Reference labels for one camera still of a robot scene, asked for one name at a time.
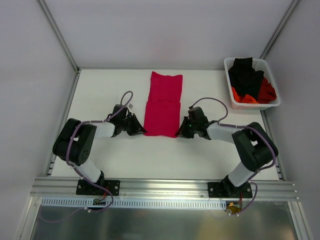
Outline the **pink t shirt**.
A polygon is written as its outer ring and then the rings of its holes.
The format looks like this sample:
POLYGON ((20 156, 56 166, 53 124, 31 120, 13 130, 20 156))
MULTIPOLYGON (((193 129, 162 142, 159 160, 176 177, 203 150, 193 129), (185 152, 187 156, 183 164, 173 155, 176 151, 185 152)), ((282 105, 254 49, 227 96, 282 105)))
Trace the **pink t shirt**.
POLYGON ((183 76, 151 73, 150 89, 145 107, 145 136, 175 138, 180 127, 183 76))

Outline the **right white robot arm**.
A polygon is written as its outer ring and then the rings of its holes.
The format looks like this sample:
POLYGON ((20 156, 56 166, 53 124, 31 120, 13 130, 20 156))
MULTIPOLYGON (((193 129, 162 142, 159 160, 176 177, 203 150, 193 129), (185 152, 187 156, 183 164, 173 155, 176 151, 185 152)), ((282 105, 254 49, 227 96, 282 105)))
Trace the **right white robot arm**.
POLYGON ((188 116, 175 133, 176 137, 192 139, 195 135, 209 141, 219 140, 234 144, 240 162, 235 169, 219 183, 208 183, 210 198, 250 198, 249 181, 258 172, 271 168, 279 155, 278 148, 257 122, 236 126, 223 124, 218 120, 209 121, 201 107, 188 110, 188 116))

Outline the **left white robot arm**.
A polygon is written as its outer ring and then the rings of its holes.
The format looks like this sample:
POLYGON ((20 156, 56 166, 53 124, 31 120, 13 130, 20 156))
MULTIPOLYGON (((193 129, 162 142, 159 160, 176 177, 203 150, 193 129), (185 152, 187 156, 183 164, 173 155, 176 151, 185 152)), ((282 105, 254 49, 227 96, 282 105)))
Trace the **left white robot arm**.
POLYGON ((80 121, 69 118, 55 140, 52 153, 66 162, 80 176, 77 195, 119 194, 120 182, 107 180, 101 169, 90 159, 94 140, 113 138, 121 132, 129 136, 146 134, 129 107, 117 104, 105 120, 80 121))

